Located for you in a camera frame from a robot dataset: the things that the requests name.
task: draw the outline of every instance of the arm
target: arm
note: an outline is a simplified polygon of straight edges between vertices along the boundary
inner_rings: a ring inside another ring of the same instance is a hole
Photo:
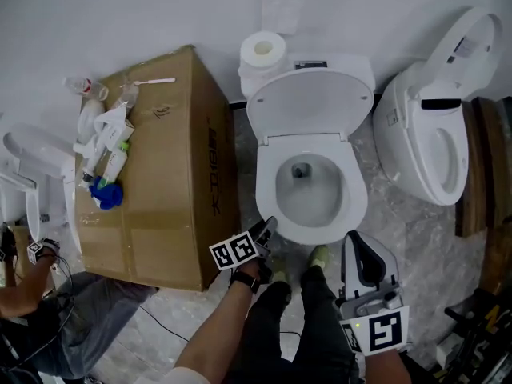
[[[240,271],[259,279],[259,264],[255,260],[240,266]],[[234,282],[217,309],[190,339],[175,366],[190,368],[210,384],[219,384],[238,348],[252,296],[247,285]]]
[[[49,256],[40,258],[18,286],[0,289],[0,318],[24,316],[38,308],[55,260],[52,250],[46,248],[43,253]]]
[[[4,274],[6,276],[6,287],[16,287],[16,277],[14,276],[13,258],[8,257],[3,263]]]
[[[410,376],[396,350],[366,357],[368,384],[410,384]]]

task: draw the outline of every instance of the person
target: person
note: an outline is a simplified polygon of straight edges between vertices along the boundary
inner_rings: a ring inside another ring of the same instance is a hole
[[[279,345],[280,319],[291,300],[283,261],[274,260],[271,284],[247,315],[254,290],[248,281],[258,280],[260,273],[255,259],[238,268],[248,277],[234,278],[160,384],[358,382],[358,366],[323,273],[328,260],[327,247],[317,246],[302,276],[305,322],[292,362],[281,358]],[[410,384],[410,376],[391,350],[366,358],[366,382]]]
[[[0,382],[41,383],[38,371],[81,379],[154,287],[81,272],[42,299],[58,244],[44,249],[30,272],[16,284],[13,234],[3,227],[0,250],[6,254],[6,287],[0,288]]]

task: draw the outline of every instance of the dark jeans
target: dark jeans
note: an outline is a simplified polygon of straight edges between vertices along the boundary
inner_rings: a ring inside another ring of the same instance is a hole
[[[313,266],[301,279],[304,330],[293,362],[281,358],[279,323],[291,288],[276,282],[250,309],[229,383],[358,382],[358,364],[338,320],[335,296],[322,269]]]
[[[68,279],[49,299],[56,308],[67,305]],[[156,293],[150,286],[122,282],[97,274],[73,274],[74,308],[51,346],[31,359],[43,373],[66,379],[85,377],[105,353],[140,304]],[[64,322],[68,309],[59,313]]]

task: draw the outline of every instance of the white toilet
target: white toilet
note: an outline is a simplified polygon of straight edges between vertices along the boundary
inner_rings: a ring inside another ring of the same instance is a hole
[[[8,166],[0,170],[0,194],[2,198],[9,195],[11,200],[2,204],[4,215],[17,220],[20,219],[16,218],[17,215],[26,213],[30,234],[36,241],[68,222],[74,242],[80,249],[74,222],[72,145],[24,123],[13,126],[4,136],[3,144],[14,157]],[[19,198],[14,199],[19,192],[25,195],[24,211],[19,206]]]
[[[340,63],[346,68],[285,72],[247,104],[258,139],[259,212],[276,217],[281,236],[305,245],[342,239],[368,203],[348,137],[370,112],[374,77],[367,58]]]
[[[393,184],[436,205],[460,199],[469,165],[461,100],[489,84],[501,53],[501,21],[473,8],[426,62],[388,85],[374,112],[374,137]]]

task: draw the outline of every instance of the watch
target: watch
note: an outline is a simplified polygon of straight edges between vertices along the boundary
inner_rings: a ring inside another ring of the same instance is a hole
[[[230,286],[233,284],[233,282],[242,282],[243,284],[248,285],[254,294],[258,292],[259,286],[261,284],[257,279],[239,270],[234,272],[233,276],[231,276]]]

